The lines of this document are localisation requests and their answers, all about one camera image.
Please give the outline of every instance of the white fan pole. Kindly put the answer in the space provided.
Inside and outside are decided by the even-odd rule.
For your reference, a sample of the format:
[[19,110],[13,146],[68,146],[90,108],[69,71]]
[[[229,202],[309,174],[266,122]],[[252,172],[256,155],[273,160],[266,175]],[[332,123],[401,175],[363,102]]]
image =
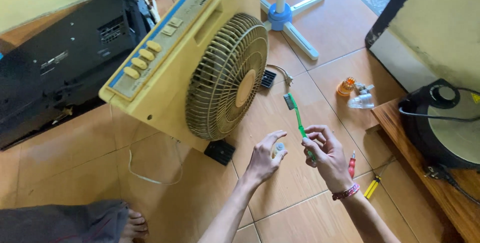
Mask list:
[[268,21],[263,25],[267,30],[284,31],[312,60],[317,60],[318,52],[293,27],[292,18],[322,0],[304,0],[292,7],[285,1],[277,0],[276,4],[271,5],[266,0],[260,0],[261,9],[268,15]]

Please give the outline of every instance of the warning label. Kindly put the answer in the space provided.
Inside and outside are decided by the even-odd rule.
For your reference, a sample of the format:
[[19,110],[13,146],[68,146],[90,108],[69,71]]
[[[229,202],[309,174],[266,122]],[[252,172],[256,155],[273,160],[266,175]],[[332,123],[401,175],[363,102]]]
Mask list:
[[480,103],[480,96],[479,95],[472,93],[472,98],[473,98],[473,101],[475,102],[475,104]]

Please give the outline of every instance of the red screwdriver handle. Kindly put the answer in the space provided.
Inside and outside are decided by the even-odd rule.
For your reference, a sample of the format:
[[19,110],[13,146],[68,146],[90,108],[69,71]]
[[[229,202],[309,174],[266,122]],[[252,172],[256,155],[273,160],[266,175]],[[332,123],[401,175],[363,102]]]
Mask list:
[[348,173],[350,173],[350,176],[353,178],[355,175],[355,159],[351,158],[350,162],[348,163]]

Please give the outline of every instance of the blue stripe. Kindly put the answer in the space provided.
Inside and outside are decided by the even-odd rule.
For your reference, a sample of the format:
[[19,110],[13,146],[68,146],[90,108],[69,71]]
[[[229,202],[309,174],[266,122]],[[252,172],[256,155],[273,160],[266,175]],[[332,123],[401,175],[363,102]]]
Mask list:
[[[173,17],[173,15],[177,12],[177,10],[183,5],[183,3],[185,2],[186,0],[180,0],[177,4],[175,4],[175,6],[173,7],[172,11],[169,12],[166,17],[163,19],[163,21],[160,22],[160,25],[157,27],[157,29],[155,29],[153,31],[153,33],[150,35],[149,38],[147,38],[147,40],[145,40],[144,44],[140,47],[140,49],[145,49],[147,47],[147,41],[149,40],[152,40],[154,37],[156,37],[159,32],[164,28],[164,26],[167,24],[168,21],[170,21],[170,19]],[[138,57],[140,56],[140,54],[138,53],[138,51],[132,56],[132,58],[134,57]],[[124,67],[129,67],[131,66],[131,60],[129,60]],[[108,85],[109,87],[113,88],[113,86],[115,86],[115,84],[118,82],[118,80],[120,80],[120,78],[122,77],[123,75],[123,68],[120,70],[120,72],[115,76],[115,78],[113,78],[113,80],[111,81],[111,83]]]

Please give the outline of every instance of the fan handle slot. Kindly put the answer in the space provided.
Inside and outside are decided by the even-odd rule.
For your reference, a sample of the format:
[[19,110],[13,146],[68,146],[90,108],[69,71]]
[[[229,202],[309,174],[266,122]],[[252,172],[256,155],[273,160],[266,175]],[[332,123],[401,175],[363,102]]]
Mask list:
[[223,14],[223,7],[221,4],[219,4],[215,10],[208,16],[207,20],[201,28],[197,31],[193,39],[195,39],[195,42],[197,43],[198,46],[205,40],[205,37],[212,31],[212,26],[220,19],[220,17]]

